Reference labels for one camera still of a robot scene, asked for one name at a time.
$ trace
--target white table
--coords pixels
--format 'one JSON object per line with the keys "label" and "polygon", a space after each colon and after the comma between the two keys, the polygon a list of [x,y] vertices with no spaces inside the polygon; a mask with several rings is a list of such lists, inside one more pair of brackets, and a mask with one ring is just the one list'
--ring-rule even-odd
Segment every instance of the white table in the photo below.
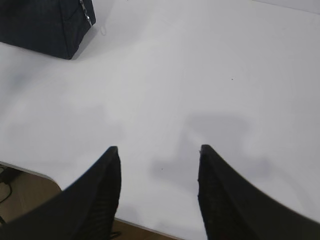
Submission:
{"label": "white table", "polygon": [[0,161],[62,189],[119,147],[117,217],[206,234],[201,144],[320,221],[320,15],[251,0],[94,0],[76,58],[0,44]]}

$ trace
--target white tabletop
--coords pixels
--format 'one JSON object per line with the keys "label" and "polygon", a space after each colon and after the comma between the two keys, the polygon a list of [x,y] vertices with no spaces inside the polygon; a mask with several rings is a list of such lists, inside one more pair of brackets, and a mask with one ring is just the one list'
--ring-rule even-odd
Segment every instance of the white tabletop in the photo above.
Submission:
{"label": "white tabletop", "polygon": [[201,144],[320,221],[320,15],[251,0],[94,0],[74,60],[0,44],[0,161],[62,189],[119,147],[117,217],[206,234]]}

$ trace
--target dark bag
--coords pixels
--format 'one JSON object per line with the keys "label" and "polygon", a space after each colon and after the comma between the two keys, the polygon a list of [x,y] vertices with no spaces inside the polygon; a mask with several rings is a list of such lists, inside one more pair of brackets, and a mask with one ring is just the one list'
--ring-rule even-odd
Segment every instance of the dark bag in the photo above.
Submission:
{"label": "dark bag", "polygon": [[71,59],[96,23],[91,0],[0,0],[0,42]]}
{"label": "dark bag", "polygon": [[0,240],[110,239],[121,191],[117,147],[110,147],[74,184],[0,227]]}

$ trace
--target black fabric bag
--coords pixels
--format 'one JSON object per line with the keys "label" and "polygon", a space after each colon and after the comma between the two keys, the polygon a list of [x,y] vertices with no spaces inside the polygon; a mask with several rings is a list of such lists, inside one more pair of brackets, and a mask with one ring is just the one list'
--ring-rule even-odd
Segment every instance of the black fabric bag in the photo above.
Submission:
{"label": "black fabric bag", "polygon": [[209,240],[319,240],[320,225],[273,200],[201,148],[198,200]]}
{"label": "black fabric bag", "polygon": [[110,239],[121,191],[117,147],[65,191],[0,227],[0,240]]}
{"label": "black fabric bag", "polygon": [[0,0],[0,42],[71,59],[96,23],[91,0]]}

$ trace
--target table surface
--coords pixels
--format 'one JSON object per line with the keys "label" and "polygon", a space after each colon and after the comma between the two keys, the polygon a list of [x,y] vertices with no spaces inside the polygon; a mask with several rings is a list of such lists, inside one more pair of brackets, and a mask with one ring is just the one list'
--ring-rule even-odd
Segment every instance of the table surface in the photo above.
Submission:
{"label": "table surface", "polygon": [[116,216],[206,234],[201,144],[320,221],[320,15],[251,0],[94,0],[73,60],[0,44],[0,161],[62,189],[118,146]]}

